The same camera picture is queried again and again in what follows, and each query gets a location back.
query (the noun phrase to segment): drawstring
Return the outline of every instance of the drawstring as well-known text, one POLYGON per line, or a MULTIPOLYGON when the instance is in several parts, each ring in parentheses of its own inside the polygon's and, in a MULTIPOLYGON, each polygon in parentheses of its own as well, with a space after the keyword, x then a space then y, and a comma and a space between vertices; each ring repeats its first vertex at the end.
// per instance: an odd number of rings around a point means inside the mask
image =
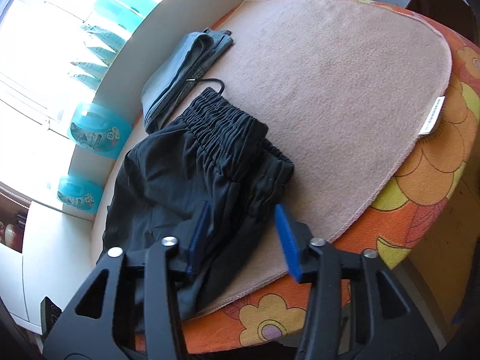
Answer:
POLYGON ((221 95, 225 90, 225 84, 220 79, 187 79, 186 81, 194 81, 195 83, 208 83, 213 81, 214 83, 219 83, 221 85, 220 91, 218 91, 219 95, 221 95))

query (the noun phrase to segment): pink mat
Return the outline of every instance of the pink mat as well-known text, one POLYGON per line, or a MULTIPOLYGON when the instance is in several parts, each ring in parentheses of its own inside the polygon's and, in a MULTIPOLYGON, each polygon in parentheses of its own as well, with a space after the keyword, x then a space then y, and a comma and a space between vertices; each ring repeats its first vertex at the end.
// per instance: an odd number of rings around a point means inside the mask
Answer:
MULTIPOLYGON (((295 164, 285 201, 315 236, 335 240, 399 168, 447 88, 446 40, 419 19, 353 0, 245 1, 221 29, 235 44, 207 77, 223 80, 224 97, 269 126, 268 139, 295 164)), ((270 225, 205 312, 285 270, 270 225)))

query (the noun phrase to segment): floral tablecloth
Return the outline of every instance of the floral tablecloth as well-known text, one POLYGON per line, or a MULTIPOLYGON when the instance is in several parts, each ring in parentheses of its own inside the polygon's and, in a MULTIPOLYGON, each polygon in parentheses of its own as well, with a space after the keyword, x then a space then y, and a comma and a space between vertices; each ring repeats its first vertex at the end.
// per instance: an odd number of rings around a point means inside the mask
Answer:
MULTIPOLYGON (((452 50, 453 72, 440 124, 421 138, 377 199, 334 245, 359 253, 378 250, 393 268, 434 223, 457 186, 480 120, 480 49, 449 28, 414 12, 440 31, 452 50)), ((309 285, 284 276, 212 314, 188 321, 184 334, 190 353, 231 350, 298 333, 305 318, 309 285)), ((346 284, 343 303, 349 302, 346 284)), ((145 347, 137 338, 137 349, 145 347)))

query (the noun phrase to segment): folded denim garment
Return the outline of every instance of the folded denim garment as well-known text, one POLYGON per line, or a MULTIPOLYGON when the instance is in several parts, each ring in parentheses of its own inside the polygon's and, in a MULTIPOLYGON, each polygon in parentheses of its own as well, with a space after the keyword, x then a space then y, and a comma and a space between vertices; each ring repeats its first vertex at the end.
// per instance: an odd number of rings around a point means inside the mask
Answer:
POLYGON ((142 91, 143 124, 151 134, 162 128, 170 114, 232 44, 230 31, 192 32, 183 37, 142 91))

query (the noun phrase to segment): metal screw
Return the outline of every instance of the metal screw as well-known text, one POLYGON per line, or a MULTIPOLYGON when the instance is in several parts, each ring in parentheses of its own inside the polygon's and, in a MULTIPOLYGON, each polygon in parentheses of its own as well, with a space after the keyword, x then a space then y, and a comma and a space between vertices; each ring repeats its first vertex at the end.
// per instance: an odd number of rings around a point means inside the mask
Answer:
POLYGON ((327 243, 323 238, 315 237, 310 240, 310 245, 324 246, 327 243))
POLYGON ((363 255, 368 259, 376 259, 378 257, 378 252, 374 249, 365 249, 363 255))
POLYGON ((110 257, 120 257, 123 254, 123 249, 121 247, 112 247, 107 254, 110 257))
POLYGON ((178 243, 178 239, 176 239, 175 237, 165 237, 162 239, 163 246, 173 246, 173 245, 177 245, 177 243, 178 243))

